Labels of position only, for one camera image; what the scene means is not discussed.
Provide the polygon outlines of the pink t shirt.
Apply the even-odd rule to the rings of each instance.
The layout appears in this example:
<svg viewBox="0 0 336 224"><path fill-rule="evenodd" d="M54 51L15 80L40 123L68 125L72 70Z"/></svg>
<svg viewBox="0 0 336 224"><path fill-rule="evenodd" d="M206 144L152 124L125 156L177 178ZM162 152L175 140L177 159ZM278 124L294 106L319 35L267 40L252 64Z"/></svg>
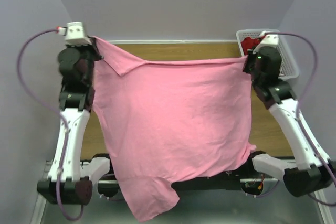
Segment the pink t shirt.
<svg viewBox="0 0 336 224"><path fill-rule="evenodd" d="M174 208L175 182L241 167L251 152L251 77L244 57L148 61L103 39L93 110L134 217Z"/></svg>

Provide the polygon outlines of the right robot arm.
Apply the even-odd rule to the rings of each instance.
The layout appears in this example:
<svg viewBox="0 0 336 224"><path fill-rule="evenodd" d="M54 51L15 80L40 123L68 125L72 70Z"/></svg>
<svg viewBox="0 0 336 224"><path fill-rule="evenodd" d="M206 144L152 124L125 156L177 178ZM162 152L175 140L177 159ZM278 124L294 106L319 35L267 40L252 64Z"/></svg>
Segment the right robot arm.
<svg viewBox="0 0 336 224"><path fill-rule="evenodd" d="M243 71L251 75L252 87L265 108L276 119L293 152L288 163L260 152L241 165L249 178L259 173L284 182L295 197L329 187L335 179L335 162L321 148L297 109L298 99L290 84L280 79L282 58L274 47L248 50Z"/></svg>

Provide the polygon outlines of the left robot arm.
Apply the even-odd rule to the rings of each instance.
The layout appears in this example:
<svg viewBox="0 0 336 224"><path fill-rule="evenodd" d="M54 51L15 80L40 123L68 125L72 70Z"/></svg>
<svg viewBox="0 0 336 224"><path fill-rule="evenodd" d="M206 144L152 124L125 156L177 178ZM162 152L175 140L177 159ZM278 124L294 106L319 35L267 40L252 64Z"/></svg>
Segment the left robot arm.
<svg viewBox="0 0 336 224"><path fill-rule="evenodd" d="M80 166L80 155L95 96L95 62L102 59L93 37L68 42L57 56L62 76L58 143L47 178L37 183L38 193L51 204L85 206L91 199L93 182Z"/></svg>

